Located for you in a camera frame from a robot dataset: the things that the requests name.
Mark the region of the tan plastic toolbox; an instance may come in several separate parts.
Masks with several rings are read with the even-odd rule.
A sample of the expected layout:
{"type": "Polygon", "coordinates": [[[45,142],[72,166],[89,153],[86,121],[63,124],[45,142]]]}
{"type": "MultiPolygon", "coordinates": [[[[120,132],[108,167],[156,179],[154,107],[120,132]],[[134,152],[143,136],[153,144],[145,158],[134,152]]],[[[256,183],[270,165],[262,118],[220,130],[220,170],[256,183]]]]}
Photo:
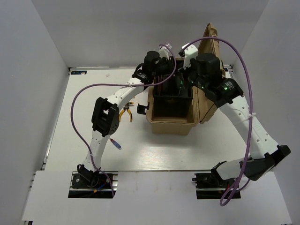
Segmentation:
{"type": "MultiPolygon", "coordinates": [[[[171,77],[164,75],[163,82],[171,77]]],[[[153,82],[155,86],[163,83],[158,83],[158,76],[153,82]]],[[[137,113],[146,115],[154,134],[188,135],[193,127],[208,121],[217,110],[204,92],[196,87],[192,87],[193,99],[189,101],[154,98],[153,87],[149,89],[147,105],[138,105],[137,113]]]]}

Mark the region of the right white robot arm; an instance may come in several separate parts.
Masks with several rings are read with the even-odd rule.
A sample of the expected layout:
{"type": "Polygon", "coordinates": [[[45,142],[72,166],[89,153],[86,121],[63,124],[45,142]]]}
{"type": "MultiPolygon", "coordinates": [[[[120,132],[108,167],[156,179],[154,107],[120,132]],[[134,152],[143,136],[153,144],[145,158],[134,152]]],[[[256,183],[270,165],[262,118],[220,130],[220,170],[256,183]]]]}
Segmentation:
{"type": "Polygon", "coordinates": [[[180,55],[184,57],[185,82],[204,92],[205,97],[227,116],[247,145],[247,159],[224,161],[212,168],[211,180],[215,186],[222,187],[240,174],[256,181],[291,153],[290,148],[279,145],[250,112],[238,83],[223,77],[217,56],[212,53],[180,55]]]}

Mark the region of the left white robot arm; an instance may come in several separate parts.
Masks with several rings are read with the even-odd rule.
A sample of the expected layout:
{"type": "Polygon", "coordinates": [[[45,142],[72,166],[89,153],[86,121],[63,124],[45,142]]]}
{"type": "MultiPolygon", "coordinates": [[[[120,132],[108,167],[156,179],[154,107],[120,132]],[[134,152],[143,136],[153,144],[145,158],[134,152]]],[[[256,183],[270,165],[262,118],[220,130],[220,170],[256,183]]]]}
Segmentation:
{"type": "Polygon", "coordinates": [[[147,52],[144,63],[140,64],[126,84],[116,84],[120,89],[111,96],[99,97],[94,106],[92,122],[92,140],[90,144],[83,141],[88,147],[88,156],[77,166],[77,171],[83,177],[88,187],[94,187],[99,182],[101,158],[109,137],[119,127],[119,112],[136,95],[149,87],[155,76],[172,76],[176,70],[174,56],[162,57],[156,51],[147,52]]]}

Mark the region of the green black screwdriver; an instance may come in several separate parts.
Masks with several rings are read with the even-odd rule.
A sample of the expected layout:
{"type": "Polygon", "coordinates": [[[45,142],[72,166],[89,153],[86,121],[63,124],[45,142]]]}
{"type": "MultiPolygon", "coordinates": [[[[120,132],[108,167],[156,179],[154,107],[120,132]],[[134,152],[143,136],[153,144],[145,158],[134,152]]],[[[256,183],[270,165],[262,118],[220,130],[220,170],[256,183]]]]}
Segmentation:
{"type": "Polygon", "coordinates": [[[181,80],[179,83],[179,92],[178,92],[178,96],[180,96],[181,90],[184,87],[184,82],[181,80]]]}

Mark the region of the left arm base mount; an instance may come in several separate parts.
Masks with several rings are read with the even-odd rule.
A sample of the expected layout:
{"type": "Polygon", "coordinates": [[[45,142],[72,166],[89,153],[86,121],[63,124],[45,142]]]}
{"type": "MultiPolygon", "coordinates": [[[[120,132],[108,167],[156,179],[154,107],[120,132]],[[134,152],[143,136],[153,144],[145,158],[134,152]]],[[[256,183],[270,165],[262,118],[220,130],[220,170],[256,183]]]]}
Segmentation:
{"type": "Polygon", "coordinates": [[[77,171],[72,172],[68,198],[82,199],[112,199],[116,194],[118,174],[90,171],[79,164],[77,171]]]}

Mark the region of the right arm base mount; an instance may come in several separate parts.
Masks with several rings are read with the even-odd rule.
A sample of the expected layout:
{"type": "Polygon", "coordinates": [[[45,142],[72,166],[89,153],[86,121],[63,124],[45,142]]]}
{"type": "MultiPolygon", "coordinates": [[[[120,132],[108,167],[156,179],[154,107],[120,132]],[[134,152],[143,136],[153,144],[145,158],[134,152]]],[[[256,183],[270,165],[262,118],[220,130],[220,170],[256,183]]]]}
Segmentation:
{"type": "Polygon", "coordinates": [[[235,179],[219,182],[210,172],[201,172],[194,174],[192,182],[195,184],[197,200],[220,200],[235,179]]]}

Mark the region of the red blue screwdriver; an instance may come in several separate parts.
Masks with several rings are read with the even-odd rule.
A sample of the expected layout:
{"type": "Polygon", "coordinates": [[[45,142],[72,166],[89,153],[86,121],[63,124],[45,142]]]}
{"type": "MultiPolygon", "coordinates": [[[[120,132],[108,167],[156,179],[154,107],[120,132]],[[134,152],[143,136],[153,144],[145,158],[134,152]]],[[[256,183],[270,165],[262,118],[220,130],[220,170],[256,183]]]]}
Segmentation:
{"type": "Polygon", "coordinates": [[[121,145],[119,143],[117,143],[114,139],[109,138],[109,140],[111,141],[111,143],[119,150],[121,150],[121,145]]]}

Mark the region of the long brown hex key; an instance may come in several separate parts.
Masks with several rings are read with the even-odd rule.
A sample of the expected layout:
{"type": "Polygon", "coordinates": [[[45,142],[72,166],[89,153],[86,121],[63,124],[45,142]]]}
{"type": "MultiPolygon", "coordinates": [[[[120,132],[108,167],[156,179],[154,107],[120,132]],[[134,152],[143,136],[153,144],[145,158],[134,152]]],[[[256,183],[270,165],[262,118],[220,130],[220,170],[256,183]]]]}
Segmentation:
{"type": "MultiPolygon", "coordinates": [[[[164,76],[162,75],[162,76],[159,76],[158,78],[157,78],[157,82],[158,83],[161,83],[161,82],[163,82],[164,81],[164,76]]],[[[160,92],[161,92],[161,84],[159,84],[158,86],[157,86],[157,94],[158,95],[160,95],[160,92]]]]}

